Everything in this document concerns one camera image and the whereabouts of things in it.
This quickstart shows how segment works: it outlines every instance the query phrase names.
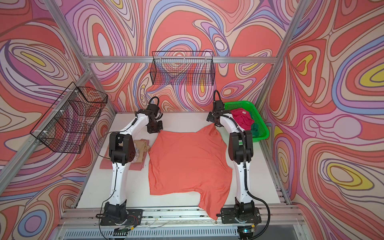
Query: black wire basket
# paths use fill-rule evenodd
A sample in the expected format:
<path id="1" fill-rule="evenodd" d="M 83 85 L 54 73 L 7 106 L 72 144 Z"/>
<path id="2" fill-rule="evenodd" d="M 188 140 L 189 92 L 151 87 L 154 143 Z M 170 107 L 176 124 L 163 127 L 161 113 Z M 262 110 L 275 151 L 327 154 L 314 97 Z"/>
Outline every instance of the black wire basket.
<path id="1" fill-rule="evenodd" d="M 38 136 L 32 132 L 44 116 L 30 133 L 53 152 L 81 153 L 107 104 L 108 96 L 93 88 L 78 86 L 67 94 L 70 94 L 68 100 Z"/>
<path id="2" fill-rule="evenodd" d="M 212 85 L 215 65 L 212 51 L 153 51 L 153 85 Z"/>

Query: psychedelic patterned wall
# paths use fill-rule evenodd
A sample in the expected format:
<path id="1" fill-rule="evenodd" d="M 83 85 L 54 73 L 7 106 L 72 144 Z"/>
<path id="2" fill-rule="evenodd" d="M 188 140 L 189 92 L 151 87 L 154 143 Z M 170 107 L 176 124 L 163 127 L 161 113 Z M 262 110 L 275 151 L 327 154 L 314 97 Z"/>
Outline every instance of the psychedelic patterned wall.
<path id="1" fill-rule="evenodd" d="M 0 23 L 1 170 L 83 70 L 40 1 L 0 1 Z"/>
<path id="2" fill-rule="evenodd" d="M 63 1 L 60 9 L 86 55 L 151 56 L 159 50 L 210 50 L 216 56 L 276 56 L 296 1 Z M 270 64 L 217 64 L 214 86 L 152 86 L 150 64 L 97 63 L 116 111 L 212 109 L 214 89 L 226 101 L 253 103 Z"/>
<path id="3" fill-rule="evenodd" d="M 262 116 L 317 240 L 384 239 L 384 2 L 315 0 Z"/>
<path id="4" fill-rule="evenodd" d="M 0 1 L 0 169 L 83 73 L 42 1 L 6 2 Z M 74 203 L 112 118 L 104 109 L 81 154 L 35 150 L 0 196 L 0 239 L 47 239 Z"/>
<path id="5" fill-rule="evenodd" d="M 215 89 L 224 102 L 256 103 L 270 67 L 264 63 L 232 63 L 224 76 L 216 68 L 213 86 L 161 86 L 152 85 L 148 63 L 92 64 L 117 112 L 146 108 L 153 96 L 159 97 L 161 111 L 211 111 Z"/>
<path id="6" fill-rule="evenodd" d="M 105 108 L 81 154 L 56 153 L 44 145 L 35 150 L 0 197 L 0 239 L 50 236 L 63 211 L 73 206 L 113 117 Z"/>

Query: green plastic basket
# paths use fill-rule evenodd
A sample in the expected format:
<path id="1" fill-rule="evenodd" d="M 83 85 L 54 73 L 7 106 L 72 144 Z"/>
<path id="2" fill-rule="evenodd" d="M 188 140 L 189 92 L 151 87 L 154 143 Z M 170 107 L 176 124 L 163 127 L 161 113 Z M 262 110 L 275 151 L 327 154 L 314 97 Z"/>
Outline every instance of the green plastic basket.
<path id="1" fill-rule="evenodd" d="M 252 139 L 253 142 L 258 142 L 260 140 L 267 139 L 269 137 L 269 130 L 266 127 L 263 119 L 261 118 L 260 114 L 258 113 L 253 103 L 248 101 L 237 101 L 237 102 L 227 102 L 224 104 L 225 104 L 224 105 L 225 110 L 243 108 L 251 114 L 252 119 L 258 125 L 258 131 L 259 131 L 259 136 L 253 137 Z"/>

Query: white table surface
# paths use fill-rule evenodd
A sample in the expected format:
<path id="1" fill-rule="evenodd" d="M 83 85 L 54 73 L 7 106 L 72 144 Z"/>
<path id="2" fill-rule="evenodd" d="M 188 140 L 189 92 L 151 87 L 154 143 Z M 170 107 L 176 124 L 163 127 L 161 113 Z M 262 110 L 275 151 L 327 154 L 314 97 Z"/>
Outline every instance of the white table surface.
<path id="1" fill-rule="evenodd" d="M 206 121 L 207 115 L 208 113 L 164 113 L 161 120 L 163 121 L 164 130 L 173 132 L 197 132 L 201 128 L 211 124 Z M 110 131 L 121 130 L 133 118 L 133 113 L 117 114 Z M 217 129 L 222 135 L 224 142 L 228 145 L 229 133 L 224 127 L 217 127 Z M 148 139 L 149 145 L 152 146 L 156 137 L 157 133 L 149 134 L 147 128 L 144 127 L 134 139 Z M 101 155 L 104 155 L 107 150 L 108 139 L 109 136 L 100 151 Z M 112 169 L 100 169 L 101 160 L 102 157 L 97 159 L 77 208 L 99 208 L 101 203 L 109 197 L 111 191 Z M 127 207 L 175 207 L 197 206 L 199 204 L 200 194 L 198 192 L 149 195 L 149 161 L 149 154 L 147 154 L 144 168 L 141 171 L 128 171 L 126 187 Z M 263 199 L 268 204 L 278 204 L 280 203 L 280 200 L 265 161 L 260 144 L 258 142 L 254 143 L 253 157 L 250 165 L 250 192 L 254 196 Z M 233 162 L 228 156 L 228 150 L 227 164 L 234 169 Z M 235 196 L 236 175 L 235 171 L 232 171 L 231 189 L 225 204 L 235 204 Z"/>

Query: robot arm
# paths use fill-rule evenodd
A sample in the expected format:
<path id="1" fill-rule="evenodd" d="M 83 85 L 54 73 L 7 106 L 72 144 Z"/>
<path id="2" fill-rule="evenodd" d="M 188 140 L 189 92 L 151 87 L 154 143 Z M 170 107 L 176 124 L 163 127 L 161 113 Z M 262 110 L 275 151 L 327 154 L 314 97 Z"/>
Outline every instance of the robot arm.
<path id="1" fill-rule="evenodd" d="M 223 208 L 218 217 L 222 217 L 223 223 L 253 223 L 257 225 L 261 223 L 261 218 L 248 190 L 249 177 L 246 177 L 249 176 L 250 162 L 253 156 L 252 132 L 245 131 L 237 124 L 231 112 L 225 110 L 219 94 L 218 96 L 219 100 L 214 98 L 214 107 L 212 112 L 208 114 L 207 121 L 215 123 L 218 127 L 224 127 L 229 133 L 228 154 L 235 165 L 237 182 L 234 207 L 231 210 Z"/>
<path id="2" fill-rule="evenodd" d="M 156 117 L 159 113 L 159 102 L 152 104 L 149 101 L 147 109 L 140 109 L 135 113 L 136 117 L 121 131 L 112 132 L 109 136 L 109 156 L 112 161 L 113 174 L 109 202 L 104 206 L 104 213 L 101 217 L 102 225 L 120 225 L 127 219 L 126 212 L 126 182 L 129 165 L 135 158 L 136 150 L 133 138 L 144 127 L 147 126 L 148 133 L 160 132 L 163 129 L 162 117 Z"/>

